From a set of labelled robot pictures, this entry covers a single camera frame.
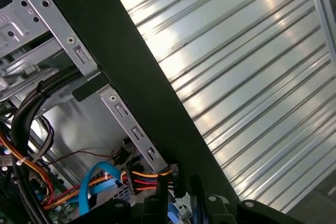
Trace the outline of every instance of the power supply cable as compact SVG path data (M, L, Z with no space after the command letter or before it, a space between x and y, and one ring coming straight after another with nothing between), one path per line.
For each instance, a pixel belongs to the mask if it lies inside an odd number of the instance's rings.
M32 121L43 103L55 92L79 79L81 76L81 73L75 66L61 70L45 81L40 82L37 88L23 100L14 115L10 133L13 145L23 156L27 156L29 131ZM20 193L27 208L38 223L52 223L52 220L43 209L29 184L27 167L16 165L17 161L18 159L13 156L14 176L17 179Z

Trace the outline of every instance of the metal sheet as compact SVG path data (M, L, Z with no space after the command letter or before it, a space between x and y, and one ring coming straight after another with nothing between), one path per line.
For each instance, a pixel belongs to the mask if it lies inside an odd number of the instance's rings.
M27 0L2 0L0 9L0 58L47 32Z
M335 168L316 0L121 1L241 199L287 212Z

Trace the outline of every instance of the yellow wire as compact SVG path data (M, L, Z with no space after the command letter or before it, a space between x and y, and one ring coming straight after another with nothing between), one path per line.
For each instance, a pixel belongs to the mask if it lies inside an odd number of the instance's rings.
M19 153L14 146L11 145L11 143L7 140L7 138L5 137L5 135L0 132L0 140L3 143L3 145L10 150L10 152L18 159L18 160L22 160L24 158L24 156ZM32 163L29 159L25 159L24 162L27 166L29 166L31 169L33 169L34 171L36 171L41 178L43 179L43 181L48 185L48 175L45 173L45 171L38 167L37 165L35 165L34 163Z
M93 186L94 184L99 183L99 182L104 181L104 180L106 180L105 177L96 178L95 180L93 180L89 183L89 186ZM44 207L44 209L46 209L46 210L53 209L53 208L61 205L62 203L64 203L68 199L72 198L73 196L78 195L78 193L79 193L79 190L77 189L76 191L72 192L71 194L69 194L67 196L64 196L62 199L59 199L58 201L50 204L49 206Z
M132 172L133 174L136 174L136 175L139 175L139 176L142 176L142 177L145 177L145 178L157 178L159 175L160 176L166 176L170 173L172 173L171 170L169 170L168 172L165 172L165 173L161 173L161 174L144 174L144 173L138 173L138 172Z

